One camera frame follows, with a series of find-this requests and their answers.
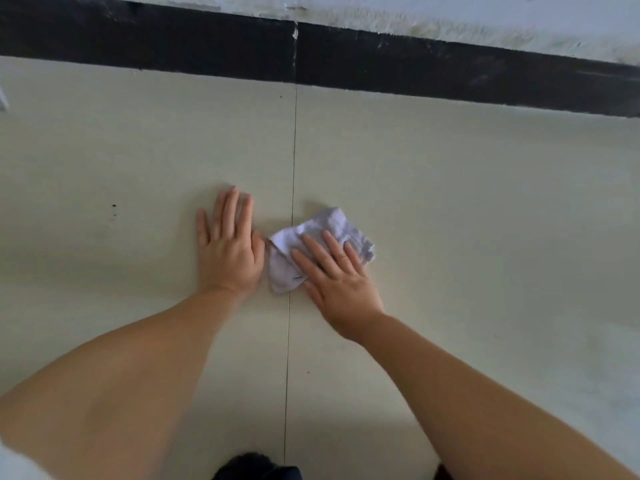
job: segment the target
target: forearm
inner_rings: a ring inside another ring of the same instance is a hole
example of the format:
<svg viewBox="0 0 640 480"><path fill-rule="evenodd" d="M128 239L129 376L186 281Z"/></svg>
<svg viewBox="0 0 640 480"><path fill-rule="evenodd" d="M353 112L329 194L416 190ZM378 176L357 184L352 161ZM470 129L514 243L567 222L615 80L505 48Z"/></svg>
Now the forearm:
<svg viewBox="0 0 640 480"><path fill-rule="evenodd" d="M122 478L123 463L130 478L145 477L235 303L226 294L194 295L72 350L0 398L0 435L62 480L113 477L111 465ZM65 448L56 451L52 437Z"/></svg>
<svg viewBox="0 0 640 480"><path fill-rule="evenodd" d="M376 320L361 343L459 480L636 478L560 420L396 319Z"/></svg>

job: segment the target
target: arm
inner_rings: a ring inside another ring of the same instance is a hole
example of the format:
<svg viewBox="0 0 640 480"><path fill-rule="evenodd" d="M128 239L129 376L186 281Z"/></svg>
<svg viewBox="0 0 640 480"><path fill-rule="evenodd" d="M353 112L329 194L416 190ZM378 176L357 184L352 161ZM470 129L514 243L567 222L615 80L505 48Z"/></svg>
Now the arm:
<svg viewBox="0 0 640 480"><path fill-rule="evenodd" d="M324 318L387 371L457 480L637 477L586 437L385 314L356 252L305 237L294 258Z"/></svg>
<svg viewBox="0 0 640 480"><path fill-rule="evenodd" d="M59 480L145 479L160 466L222 325L255 288L264 242L252 199L198 210L198 291L102 335L0 397L0 436Z"/></svg>

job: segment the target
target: black baseboard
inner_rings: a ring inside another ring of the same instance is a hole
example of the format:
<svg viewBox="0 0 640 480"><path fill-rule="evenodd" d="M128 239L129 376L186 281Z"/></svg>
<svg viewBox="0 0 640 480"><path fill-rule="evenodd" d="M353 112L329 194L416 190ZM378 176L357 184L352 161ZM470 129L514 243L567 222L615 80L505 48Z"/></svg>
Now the black baseboard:
<svg viewBox="0 0 640 480"><path fill-rule="evenodd" d="M635 66L118 0L0 0L0 55L640 116Z"/></svg>

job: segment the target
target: lavender rag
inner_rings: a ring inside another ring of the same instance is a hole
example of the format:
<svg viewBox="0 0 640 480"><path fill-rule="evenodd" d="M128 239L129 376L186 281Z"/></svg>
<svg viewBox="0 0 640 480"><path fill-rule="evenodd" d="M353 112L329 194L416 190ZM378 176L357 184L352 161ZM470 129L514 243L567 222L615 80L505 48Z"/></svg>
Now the lavender rag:
<svg viewBox="0 0 640 480"><path fill-rule="evenodd" d="M310 235L329 251L322 236L325 229L333 234L340 246L344 246L344 243L349 241L363 264L370 263L376 257L373 252L373 242L347 220L343 211L338 207L323 210L307 222L299 226L287 227L271 236L269 282L275 293L291 291L307 279L307 276L293 262L291 250L300 250L309 259L317 262L302 242L302 234Z"/></svg>

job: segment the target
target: floor tile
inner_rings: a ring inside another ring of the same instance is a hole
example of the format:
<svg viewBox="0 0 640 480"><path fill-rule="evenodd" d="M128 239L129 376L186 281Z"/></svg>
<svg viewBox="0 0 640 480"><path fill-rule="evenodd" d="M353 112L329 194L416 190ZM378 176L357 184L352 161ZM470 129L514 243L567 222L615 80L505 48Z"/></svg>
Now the floor tile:
<svg viewBox="0 0 640 480"><path fill-rule="evenodd" d="M291 222L295 87L0 58L0 392L193 290L197 206L255 196ZM164 478L232 454L281 461L288 298L260 291L217 339Z"/></svg>
<svg viewBox="0 0 640 480"><path fill-rule="evenodd" d="M294 223L340 206L389 313L640 471L640 121L307 87L296 118ZM287 462L427 478L377 364L290 316Z"/></svg>

